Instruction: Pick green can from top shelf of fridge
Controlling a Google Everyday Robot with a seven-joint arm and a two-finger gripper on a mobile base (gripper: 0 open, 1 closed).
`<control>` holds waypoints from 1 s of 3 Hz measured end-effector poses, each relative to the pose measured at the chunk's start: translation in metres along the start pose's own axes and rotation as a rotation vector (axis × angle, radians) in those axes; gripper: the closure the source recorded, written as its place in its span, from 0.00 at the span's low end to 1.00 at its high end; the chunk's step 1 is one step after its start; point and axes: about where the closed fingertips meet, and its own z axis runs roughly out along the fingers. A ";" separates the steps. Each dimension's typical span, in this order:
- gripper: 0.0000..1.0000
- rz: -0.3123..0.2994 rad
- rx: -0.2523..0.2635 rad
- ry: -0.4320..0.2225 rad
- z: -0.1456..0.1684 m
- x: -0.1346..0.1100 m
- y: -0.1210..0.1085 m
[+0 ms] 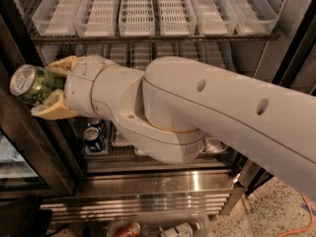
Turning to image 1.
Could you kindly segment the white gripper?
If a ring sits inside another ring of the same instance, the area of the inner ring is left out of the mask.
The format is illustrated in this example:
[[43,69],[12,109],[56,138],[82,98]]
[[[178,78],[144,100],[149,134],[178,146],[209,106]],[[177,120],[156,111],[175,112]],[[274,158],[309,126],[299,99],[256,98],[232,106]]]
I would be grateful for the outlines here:
[[57,89],[44,102],[31,109],[41,119],[71,119],[78,115],[97,116],[92,104],[92,89],[97,76],[114,63],[100,55],[70,55],[51,62],[46,69],[59,77],[67,77],[64,91]]

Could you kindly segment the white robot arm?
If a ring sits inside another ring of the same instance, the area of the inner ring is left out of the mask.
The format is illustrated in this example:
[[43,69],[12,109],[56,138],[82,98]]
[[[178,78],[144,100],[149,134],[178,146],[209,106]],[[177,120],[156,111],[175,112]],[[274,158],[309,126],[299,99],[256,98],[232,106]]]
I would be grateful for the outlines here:
[[316,98],[177,56],[145,70],[99,55],[69,56],[48,71],[63,89],[32,110],[42,119],[110,120],[136,148],[164,163],[195,158],[205,134],[316,200]]

